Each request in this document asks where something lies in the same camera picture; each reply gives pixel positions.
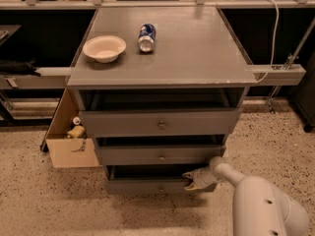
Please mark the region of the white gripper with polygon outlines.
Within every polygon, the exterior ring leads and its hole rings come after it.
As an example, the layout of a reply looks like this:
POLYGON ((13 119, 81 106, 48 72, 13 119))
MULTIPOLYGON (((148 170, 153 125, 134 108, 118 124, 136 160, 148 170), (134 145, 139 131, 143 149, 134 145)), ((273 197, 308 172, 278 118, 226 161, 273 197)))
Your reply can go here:
POLYGON ((213 173, 209 166, 195 169, 192 172, 185 172, 182 176, 187 179, 192 179, 192 183, 184 187, 186 191, 206 189, 212 184, 217 184, 222 181, 222 178, 213 173))

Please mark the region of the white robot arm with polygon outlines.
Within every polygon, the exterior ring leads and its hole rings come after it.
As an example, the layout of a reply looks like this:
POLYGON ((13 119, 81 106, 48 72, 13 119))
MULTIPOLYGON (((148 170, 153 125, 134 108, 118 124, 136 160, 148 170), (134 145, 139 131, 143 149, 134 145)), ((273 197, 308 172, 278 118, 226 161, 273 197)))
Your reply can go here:
POLYGON ((308 213, 299 202, 270 181, 237 171, 222 157, 182 176, 191 180, 187 191, 223 181, 234 187, 233 236, 303 236, 309 228, 308 213))

